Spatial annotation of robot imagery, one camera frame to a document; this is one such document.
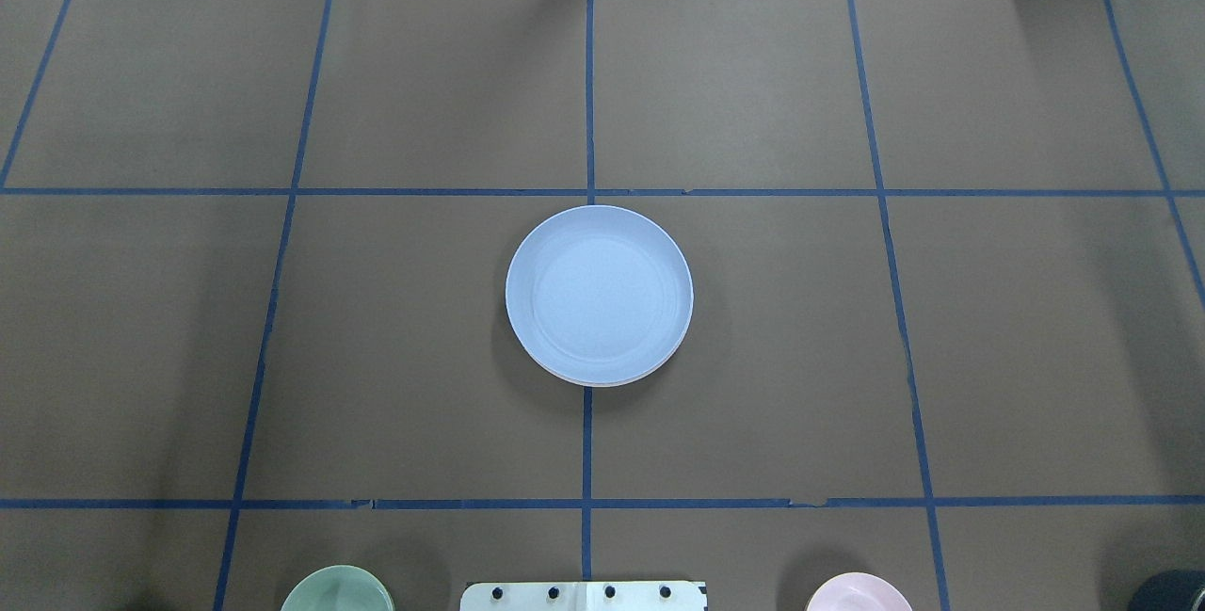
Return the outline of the green bowl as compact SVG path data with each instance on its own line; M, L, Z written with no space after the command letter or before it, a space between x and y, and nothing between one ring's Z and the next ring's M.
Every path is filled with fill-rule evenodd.
M280 610L395 610L382 581L365 569L333 565L298 581Z

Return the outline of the dark blue pot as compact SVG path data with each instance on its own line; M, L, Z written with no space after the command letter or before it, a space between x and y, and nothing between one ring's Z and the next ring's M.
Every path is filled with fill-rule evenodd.
M1129 611L1204 610L1204 570L1165 570L1150 576L1127 603Z

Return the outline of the pink bowl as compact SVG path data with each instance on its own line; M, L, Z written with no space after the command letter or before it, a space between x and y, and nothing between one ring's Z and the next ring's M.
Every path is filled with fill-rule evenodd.
M841 572L811 594L805 610L912 610L904 594L870 572Z

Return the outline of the light blue plate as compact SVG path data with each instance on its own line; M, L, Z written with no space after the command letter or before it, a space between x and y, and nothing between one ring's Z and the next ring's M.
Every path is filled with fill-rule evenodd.
M590 204L547 217L509 260L509 327L546 343L635 346L687 336L696 289L676 239L633 208Z

